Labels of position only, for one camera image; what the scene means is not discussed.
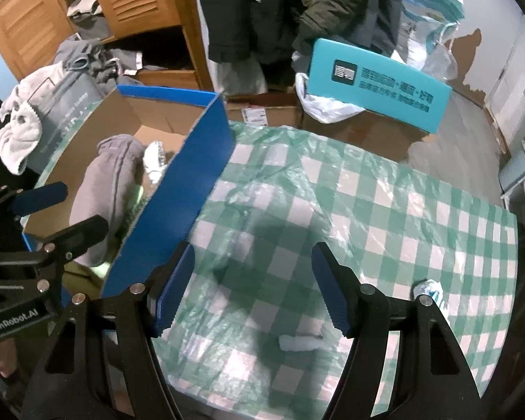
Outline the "person's left hand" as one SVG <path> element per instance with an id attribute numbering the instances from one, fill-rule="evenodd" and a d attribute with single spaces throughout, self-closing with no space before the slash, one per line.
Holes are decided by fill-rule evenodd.
<path id="1" fill-rule="evenodd" d="M 8 378 L 17 371 L 17 348 L 15 340 L 8 338 L 0 341 L 0 376 Z"/>

